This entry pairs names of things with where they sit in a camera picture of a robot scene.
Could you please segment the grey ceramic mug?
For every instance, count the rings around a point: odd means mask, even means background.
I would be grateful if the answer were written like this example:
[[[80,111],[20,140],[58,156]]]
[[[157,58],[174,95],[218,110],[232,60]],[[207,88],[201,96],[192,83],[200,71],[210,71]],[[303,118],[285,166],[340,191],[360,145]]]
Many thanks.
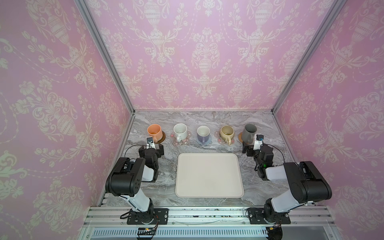
[[[254,143],[256,132],[257,127],[254,124],[246,124],[241,136],[243,143],[252,145]]]

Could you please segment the brown wooden round coaster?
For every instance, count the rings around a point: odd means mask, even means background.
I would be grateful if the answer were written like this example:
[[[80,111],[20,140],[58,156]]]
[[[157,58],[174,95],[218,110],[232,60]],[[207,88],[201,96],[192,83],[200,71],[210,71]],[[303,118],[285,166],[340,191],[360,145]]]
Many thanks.
[[[164,131],[162,131],[162,138],[157,141],[158,144],[161,144],[166,139],[166,134]]]

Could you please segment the orange ceramic mug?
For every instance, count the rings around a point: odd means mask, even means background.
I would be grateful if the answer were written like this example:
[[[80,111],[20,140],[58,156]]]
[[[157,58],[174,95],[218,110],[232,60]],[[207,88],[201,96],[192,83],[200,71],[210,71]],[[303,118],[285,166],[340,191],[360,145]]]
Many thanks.
[[[147,132],[150,137],[153,138],[154,143],[159,143],[163,138],[163,131],[160,125],[152,124],[147,128]]]

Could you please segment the woven rattan round coaster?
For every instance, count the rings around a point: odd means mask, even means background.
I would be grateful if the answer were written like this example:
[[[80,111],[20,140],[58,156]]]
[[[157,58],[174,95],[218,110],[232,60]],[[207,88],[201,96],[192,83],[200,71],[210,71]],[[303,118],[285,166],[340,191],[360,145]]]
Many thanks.
[[[243,135],[243,133],[239,133],[239,135],[238,135],[238,139],[239,139],[240,143],[243,143],[242,135]]]

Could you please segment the yellow beige ceramic mug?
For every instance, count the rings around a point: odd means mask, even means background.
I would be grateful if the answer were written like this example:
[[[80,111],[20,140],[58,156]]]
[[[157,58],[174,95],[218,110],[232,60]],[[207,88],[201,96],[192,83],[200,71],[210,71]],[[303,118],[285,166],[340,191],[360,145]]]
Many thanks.
[[[219,131],[219,135],[220,135],[220,138],[223,140],[223,142],[230,146],[232,144],[235,131],[233,127],[226,125],[221,127]]]

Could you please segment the pink flower silicone coaster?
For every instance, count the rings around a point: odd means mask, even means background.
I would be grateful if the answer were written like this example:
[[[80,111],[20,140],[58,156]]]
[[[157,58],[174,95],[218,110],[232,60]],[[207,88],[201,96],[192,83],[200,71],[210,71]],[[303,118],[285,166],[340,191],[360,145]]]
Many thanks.
[[[187,131],[187,137],[184,140],[182,140],[181,142],[177,141],[177,138],[176,138],[176,135],[174,132],[172,132],[170,136],[171,136],[171,139],[173,140],[174,146],[184,146],[184,145],[188,145],[190,143],[191,132]]]

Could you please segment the white ceramic mug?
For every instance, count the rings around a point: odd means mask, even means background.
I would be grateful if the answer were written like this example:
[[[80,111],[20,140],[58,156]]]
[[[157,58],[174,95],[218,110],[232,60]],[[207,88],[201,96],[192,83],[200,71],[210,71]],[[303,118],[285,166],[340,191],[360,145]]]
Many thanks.
[[[188,128],[185,124],[179,123],[174,126],[174,136],[177,142],[186,140],[188,136]]]

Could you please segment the blue round woven coaster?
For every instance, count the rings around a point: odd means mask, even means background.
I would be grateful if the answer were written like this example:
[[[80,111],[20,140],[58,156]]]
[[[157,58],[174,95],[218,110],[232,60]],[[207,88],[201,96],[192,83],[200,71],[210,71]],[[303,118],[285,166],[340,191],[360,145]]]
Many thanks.
[[[210,135],[203,136],[203,137],[200,136],[200,135],[197,135],[197,142],[198,142],[199,145],[203,145],[203,146],[209,145],[209,144],[212,143],[212,138],[211,138]]]

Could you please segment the white mug purple handle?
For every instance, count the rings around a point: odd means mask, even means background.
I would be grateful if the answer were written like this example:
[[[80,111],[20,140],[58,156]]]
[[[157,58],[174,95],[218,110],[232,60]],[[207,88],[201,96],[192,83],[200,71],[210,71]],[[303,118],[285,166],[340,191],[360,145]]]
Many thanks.
[[[210,134],[210,128],[207,126],[200,126],[197,129],[197,139],[202,145],[205,145],[209,142]]]

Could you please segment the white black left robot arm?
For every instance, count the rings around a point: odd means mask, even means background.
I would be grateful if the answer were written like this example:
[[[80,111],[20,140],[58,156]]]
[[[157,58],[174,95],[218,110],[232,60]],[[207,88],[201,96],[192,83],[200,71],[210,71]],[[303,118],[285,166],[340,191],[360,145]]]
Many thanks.
[[[128,225],[165,225],[168,209],[156,209],[153,201],[141,189],[141,183],[154,183],[159,174],[159,158],[164,155],[164,146],[151,144],[139,148],[140,157],[121,157],[107,177],[107,193],[126,201],[131,209],[120,216]]]

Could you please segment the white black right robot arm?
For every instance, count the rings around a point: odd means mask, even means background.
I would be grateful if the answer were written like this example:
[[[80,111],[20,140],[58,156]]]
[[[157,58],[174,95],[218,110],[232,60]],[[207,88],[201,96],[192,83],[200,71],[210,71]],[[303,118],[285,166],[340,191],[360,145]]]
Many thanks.
[[[309,202],[320,202],[332,197],[332,189],[311,161],[273,165],[273,149],[266,144],[249,145],[243,142],[242,153],[253,157],[255,172],[263,181],[287,180],[289,190],[267,199],[264,207],[248,208],[251,224],[290,224],[289,212]]]

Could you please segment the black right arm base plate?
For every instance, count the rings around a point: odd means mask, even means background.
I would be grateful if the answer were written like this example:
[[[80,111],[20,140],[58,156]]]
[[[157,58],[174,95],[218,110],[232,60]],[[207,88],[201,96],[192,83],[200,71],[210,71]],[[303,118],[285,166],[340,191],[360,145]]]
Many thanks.
[[[261,208],[248,208],[246,210],[251,225],[289,225],[291,220],[288,213],[269,212]]]

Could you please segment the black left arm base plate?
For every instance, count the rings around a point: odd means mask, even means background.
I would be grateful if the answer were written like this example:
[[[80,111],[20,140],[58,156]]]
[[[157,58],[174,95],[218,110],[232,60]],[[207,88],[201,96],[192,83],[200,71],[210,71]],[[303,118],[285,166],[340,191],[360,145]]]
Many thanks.
[[[128,225],[166,225],[168,223],[169,209],[149,209],[146,212],[130,210],[127,217]]]

